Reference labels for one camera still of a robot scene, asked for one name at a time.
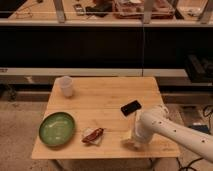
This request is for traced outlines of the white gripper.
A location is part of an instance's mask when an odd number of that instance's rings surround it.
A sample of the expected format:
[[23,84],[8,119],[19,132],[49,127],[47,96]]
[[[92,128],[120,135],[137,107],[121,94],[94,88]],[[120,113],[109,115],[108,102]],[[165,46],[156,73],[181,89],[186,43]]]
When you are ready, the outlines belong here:
[[121,141],[123,146],[130,147],[134,145],[136,149],[140,149],[143,144],[148,144],[153,138],[153,134],[147,131],[132,131],[132,139],[127,138]]

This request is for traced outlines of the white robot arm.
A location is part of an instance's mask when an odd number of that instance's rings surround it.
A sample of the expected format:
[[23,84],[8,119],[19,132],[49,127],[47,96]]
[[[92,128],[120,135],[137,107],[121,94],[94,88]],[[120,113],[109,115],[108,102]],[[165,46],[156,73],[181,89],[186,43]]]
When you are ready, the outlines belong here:
[[167,118],[168,114],[165,105],[137,110],[133,128],[123,135],[121,142],[139,148],[159,134],[213,163],[213,136],[176,124]]

